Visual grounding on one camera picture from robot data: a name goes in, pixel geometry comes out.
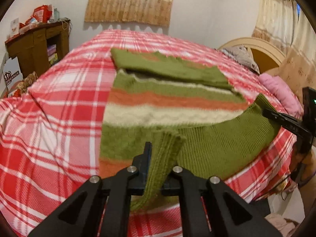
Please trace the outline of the white printed paper bag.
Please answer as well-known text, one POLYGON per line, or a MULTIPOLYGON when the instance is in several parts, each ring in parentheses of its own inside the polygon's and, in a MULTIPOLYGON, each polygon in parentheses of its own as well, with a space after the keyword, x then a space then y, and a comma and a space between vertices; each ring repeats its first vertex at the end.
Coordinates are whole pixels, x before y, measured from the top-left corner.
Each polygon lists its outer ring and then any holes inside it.
POLYGON ((9 58, 3 68, 3 77, 8 90, 14 88, 18 83, 22 82, 23 75, 20 70, 19 60, 17 57, 9 58))

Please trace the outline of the red white plaid bedspread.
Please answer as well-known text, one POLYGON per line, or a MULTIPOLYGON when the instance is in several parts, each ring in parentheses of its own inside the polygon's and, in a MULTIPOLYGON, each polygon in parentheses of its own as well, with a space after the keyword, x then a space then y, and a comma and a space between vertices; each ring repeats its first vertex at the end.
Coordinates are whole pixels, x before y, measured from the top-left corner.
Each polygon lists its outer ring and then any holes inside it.
POLYGON ((1 100, 1 213, 18 236, 27 236, 98 172, 103 113, 115 77, 113 47, 217 66, 249 103, 263 93, 285 112, 255 74, 217 50, 163 34, 103 31, 26 94, 1 100))

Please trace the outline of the beige curtain at right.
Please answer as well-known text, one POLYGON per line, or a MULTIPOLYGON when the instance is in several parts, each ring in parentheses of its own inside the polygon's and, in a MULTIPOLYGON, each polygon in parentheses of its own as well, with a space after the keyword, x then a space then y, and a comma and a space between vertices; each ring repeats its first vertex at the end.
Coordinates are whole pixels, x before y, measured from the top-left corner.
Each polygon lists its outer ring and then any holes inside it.
POLYGON ((315 32, 297 5, 295 0, 260 0, 252 36, 284 53, 278 76, 302 102, 302 89, 315 89, 315 32))

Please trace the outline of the green striped knit sweater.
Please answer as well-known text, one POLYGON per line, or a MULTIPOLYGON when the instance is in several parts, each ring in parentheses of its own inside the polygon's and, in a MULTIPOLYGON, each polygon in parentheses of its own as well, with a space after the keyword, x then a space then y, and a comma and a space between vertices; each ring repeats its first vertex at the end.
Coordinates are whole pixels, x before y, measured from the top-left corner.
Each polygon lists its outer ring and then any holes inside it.
POLYGON ((145 192, 133 211, 174 203, 159 190, 175 165, 195 176, 227 179, 251 163, 280 131, 263 116, 259 94, 248 104, 216 66, 111 49, 117 68, 102 122, 100 174, 115 175, 152 144, 145 192))

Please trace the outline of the pink pillow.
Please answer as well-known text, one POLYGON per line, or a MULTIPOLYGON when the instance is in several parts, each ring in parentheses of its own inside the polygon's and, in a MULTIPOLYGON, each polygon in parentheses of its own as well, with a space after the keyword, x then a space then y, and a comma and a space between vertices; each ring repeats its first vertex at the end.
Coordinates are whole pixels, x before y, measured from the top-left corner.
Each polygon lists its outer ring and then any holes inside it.
POLYGON ((298 119, 303 116, 304 110, 298 98, 279 76, 263 73, 259 75, 259 81, 280 101, 289 115, 298 119))

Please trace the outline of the cream wooden headboard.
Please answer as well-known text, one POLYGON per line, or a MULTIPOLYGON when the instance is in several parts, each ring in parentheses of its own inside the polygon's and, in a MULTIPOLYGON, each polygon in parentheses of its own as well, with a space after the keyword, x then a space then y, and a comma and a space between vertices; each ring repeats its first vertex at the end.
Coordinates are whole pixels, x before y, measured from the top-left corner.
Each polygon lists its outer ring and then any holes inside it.
POLYGON ((279 74, 279 69, 285 60, 285 54, 271 43, 259 38, 237 38, 221 45, 218 49, 243 45, 252 59, 257 63, 260 73, 272 76, 279 74))

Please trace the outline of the red gift box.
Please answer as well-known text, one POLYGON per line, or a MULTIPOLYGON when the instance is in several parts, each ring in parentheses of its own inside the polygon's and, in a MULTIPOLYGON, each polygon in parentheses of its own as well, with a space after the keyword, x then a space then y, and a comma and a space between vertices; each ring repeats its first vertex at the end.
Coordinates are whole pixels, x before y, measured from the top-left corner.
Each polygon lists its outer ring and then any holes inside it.
POLYGON ((33 17, 40 23, 47 23, 53 14, 53 6, 41 5, 33 11, 33 17))

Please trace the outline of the beige patterned window curtain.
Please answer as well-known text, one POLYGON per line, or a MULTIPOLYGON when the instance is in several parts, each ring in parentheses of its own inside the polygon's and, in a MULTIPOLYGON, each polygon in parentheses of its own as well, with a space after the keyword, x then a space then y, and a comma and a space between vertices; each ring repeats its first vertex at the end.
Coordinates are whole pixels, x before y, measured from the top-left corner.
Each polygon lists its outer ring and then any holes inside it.
POLYGON ((87 23, 141 23, 169 27, 173 0, 88 0, 87 23))

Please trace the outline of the floral cloth bundle on floor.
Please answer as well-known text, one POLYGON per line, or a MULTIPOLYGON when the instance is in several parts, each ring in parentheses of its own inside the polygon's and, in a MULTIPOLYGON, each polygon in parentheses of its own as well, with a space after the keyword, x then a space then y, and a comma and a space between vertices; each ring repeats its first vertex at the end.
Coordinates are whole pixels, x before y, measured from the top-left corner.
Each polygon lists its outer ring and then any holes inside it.
POLYGON ((18 81, 16 84, 14 84, 11 89, 3 91, 3 93, 1 94, 1 99, 8 97, 20 97, 22 94, 27 92, 27 88, 30 87, 34 82, 36 82, 37 79, 38 76, 34 71, 22 81, 18 81))

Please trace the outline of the grey patterned pillow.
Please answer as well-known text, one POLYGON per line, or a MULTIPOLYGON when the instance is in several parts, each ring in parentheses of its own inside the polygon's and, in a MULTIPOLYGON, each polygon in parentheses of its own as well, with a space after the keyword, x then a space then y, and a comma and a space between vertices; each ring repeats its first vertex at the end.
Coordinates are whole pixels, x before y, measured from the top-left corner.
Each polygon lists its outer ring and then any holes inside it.
POLYGON ((253 73, 260 74, 260 69, 254 59, 248 53, 248 50, 243 45, 225 47, 220 49, 226 56, 234 59, 237 63, 247 67, 253 73))

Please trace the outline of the dark brown wooden cabinet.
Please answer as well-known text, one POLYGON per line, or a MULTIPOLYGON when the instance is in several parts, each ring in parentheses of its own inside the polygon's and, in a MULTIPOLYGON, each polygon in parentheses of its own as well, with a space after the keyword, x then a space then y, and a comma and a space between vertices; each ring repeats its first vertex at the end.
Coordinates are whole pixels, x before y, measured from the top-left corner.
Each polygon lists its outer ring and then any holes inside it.
POLYGON ((51 67, 47 53, 49 45, 56 45, 58 60, 69 53, 70 26, 68 18, 55 23, 40 23, 5 41, 8 56, 18 59, 23 77, 33 72, 41 76, 51 67))

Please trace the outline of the stacked books in cabinet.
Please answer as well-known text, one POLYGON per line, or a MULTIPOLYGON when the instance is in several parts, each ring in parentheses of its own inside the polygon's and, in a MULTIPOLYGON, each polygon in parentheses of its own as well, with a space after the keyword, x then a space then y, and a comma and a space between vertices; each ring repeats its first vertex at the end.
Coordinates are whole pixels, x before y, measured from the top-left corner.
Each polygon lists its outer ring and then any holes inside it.
POLYGON ((58 62, 57 45, 50 45, 47 49, 48 61, 51 66, 58 62))

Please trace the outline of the white card on cabinet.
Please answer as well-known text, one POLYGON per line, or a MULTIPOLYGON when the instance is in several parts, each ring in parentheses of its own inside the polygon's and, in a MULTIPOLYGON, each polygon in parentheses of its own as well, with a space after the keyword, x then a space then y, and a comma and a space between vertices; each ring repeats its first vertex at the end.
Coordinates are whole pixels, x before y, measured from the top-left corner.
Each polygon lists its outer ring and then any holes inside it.
POLYGON ((10 22, 10 37, 19 34, 19 18, 16 18, 10 22))

